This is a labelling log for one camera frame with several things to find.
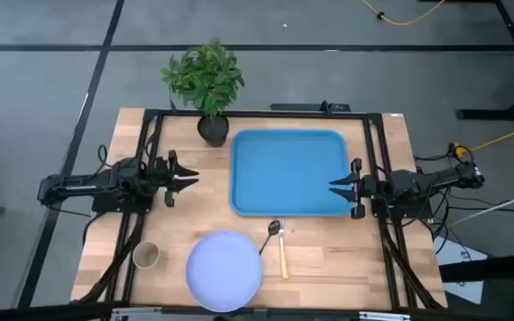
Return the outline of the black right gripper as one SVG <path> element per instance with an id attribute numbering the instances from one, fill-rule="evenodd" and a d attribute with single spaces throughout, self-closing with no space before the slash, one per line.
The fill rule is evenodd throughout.
<path id="1" fill-rule="evenodd" d="M 364 218 L 366 216 L 365 206 L 361 203 L 361 198 L 370 198 L 377 201 L 377 210 L 389 209 L 389 204 L 385 198 L 383 185 L 371 175 L 360 177 L 361 159 L 355 158 L 351 162 L 351 172 L 347 177 L 331 181 L 331 185 L 353 185 L 351 190 L 344 190 L 331 187 L 330 191 L 336 193 L 348 202 L 353 202 L 354 207 L 351 218 Z"/>

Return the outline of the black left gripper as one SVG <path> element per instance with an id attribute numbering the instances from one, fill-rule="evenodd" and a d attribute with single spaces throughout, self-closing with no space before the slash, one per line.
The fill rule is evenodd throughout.
<path id="1" fill-rule="evenodd" d="M 178 156 L 175 150 L 170 150 L 168 158 L 157 157 L 150 167 L 149 179 L 152 184 L 164 187 L 164 203 L 167 207 L 173 208 L 174 193 L 180 193 L 185 188 L 197 183 L 198 178 L 175 179 L 179 177 L 195 177 L 199 173 L 192 169 L 186 169 L 178 164 Z"/>

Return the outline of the spoon with yellow handle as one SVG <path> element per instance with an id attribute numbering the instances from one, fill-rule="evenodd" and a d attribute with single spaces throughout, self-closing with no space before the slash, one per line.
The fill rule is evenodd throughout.
<path id="1" fill-rule="evenodd" d="M 267 243 L 269 242 L 269 239 L 273 236 L 273 235 L 277 235 L 279 233 L 281 229 L 281 223 L 279 220 L 273 220 L 269 226 L 268 226 L 268 236 L 267 238 L 265 239 L 262 247 L 260 248 L 259 250 L 259 254 L 262 255 L 262 252 L 264 251 Z"/>

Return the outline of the beige paper cup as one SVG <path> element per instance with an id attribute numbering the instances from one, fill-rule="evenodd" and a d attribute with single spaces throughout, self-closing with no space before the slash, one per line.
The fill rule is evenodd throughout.
<path id="1" fill-rule="evenodd" d="M 132 260 L 140 269 L 152 268 L 160 258 L 160 250 L 155 243 L 141 242 L 133 250 Z"/>

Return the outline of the lilac round plate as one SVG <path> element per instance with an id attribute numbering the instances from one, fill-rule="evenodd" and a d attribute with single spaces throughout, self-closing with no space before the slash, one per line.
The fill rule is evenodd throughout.
<path id="1" fill-rule="evenodd" d="M 231 312 L 258 292 L 263 263 L 255 244 L 236 231 L 202 238 L 187 259 L 187 288 L 194 300 L 212 312 Z"/>

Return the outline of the blue plastic tray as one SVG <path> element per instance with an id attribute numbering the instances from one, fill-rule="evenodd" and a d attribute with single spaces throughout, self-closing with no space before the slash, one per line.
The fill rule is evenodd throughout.
<path id="1" fill-rule="evenodd" d="M 242 217 L 342 217 L 354 202 L 329 190 L 349 170 L 329 129 L 246 129 L 231 145 L 229 203 Z"/>

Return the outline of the green plant in black pot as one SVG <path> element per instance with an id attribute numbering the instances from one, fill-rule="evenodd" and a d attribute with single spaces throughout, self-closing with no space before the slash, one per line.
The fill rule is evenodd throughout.
<path id="1" fill-rule="evenodd" d="M 200 137 L 211 147 L 222 146 L 229 131 L 224 110 L 245 87 L 236 55 L 216 39 L 187 49 L 180 58 L 170 57 L 161 74 L 170 93 L 202 113 L 197 123 Z"/>

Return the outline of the silver metal bar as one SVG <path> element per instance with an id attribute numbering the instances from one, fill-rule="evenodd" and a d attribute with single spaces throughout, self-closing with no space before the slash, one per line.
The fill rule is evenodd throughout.
<path id="1" fill-rule="evenodd" d="M 374 311 L 337 311 L 337 310 L 299 310 L 299 309 L 266 309 L 242 308 L 231 312 L 212 312 L 208 309 L 184 307 L 133 307 L 116 308 L 108 317 L 112 321 L 128 321 L 136 316 L 161 315 L 196 315 L 216 317 L 251 316 L 255 321 L 267 321 L 270 317 L 342 317 L 356 321 L 413 321 L 408 314 Z"/>

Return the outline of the black metal beam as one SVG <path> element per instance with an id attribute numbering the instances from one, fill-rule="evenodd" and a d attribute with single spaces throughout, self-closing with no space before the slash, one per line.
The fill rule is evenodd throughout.
<path id="1" fill-rule="evenodd" d="M 476 282 L 514 278 L 514 255 L 451 263 L 439 267 L 444 282 Z"/>

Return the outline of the black aluminium table frame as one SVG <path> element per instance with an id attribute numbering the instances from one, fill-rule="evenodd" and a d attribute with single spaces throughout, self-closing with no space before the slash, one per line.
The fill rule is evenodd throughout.
<path id="1" fill-rule="evenodd" d="M 198 135 L 198 116 L 163 116 L 159 154 L 176 150 L 178 162 L 200 173 L 199 182 L 175 196 L 167 208 L 163 191 L 148 213 L 142 240 L 156 243 L 162 252 L 154 267 L 136 269 L 131 290 L 132 305 L 197 308 L 186 283 L 187 258 L 198 241 L 215 231 L 236 230 L 261 247 L 271 218 L 242 218 L 229 205 L 229 155 L 231 139 L 247 128 L 324 128 L 338 132 L 347 144 L 348 158 L 362 159 L 369 169 L 364 126 L 356 119 L 280 117 L 279 113 L 229 116 L 229 138 L 211 148 Z M 120 110 L 110 145 L 108 162 L 133 156 L 145 109 Z M 403 115 L 384 114 L 383 125 L 392 169 L 414 170 L 410 139 Z M 390 310 L 386 270 L 377 228 L 366 200 L 367 217 L 285 218 L 287 279 L 281 276 L 278 238 L 263 252 L 264 273 L 260 290 L 248 304 L 269 309 L 376 309 Z M 93 222 L 79 262 L 69 299 L 88 293 L 112 261 L 122 216 L 107 213 Z M 447 306 L 431 234 L 420 222 L 404 228 L 411 268 L 434 296 Z"/>

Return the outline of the black metal table leg frame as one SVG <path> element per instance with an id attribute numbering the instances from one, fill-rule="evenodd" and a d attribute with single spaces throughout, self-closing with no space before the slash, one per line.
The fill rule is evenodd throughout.
<path id="1" fill-rule="evenodd" d="M 514 53 L 514 21 L 502 0 L 418 0 L 419 2 L 437 2 L 439 4 L 493 4 L 499 13 L 505 28 L 510 35 L 511 45 L 419 45 L 414 53 L 481 53 L 501 54 Z M 458 109 L 457 119 L 468 120 L 505 120 L 514 121 L 514 103 L 505 109 Z"/>

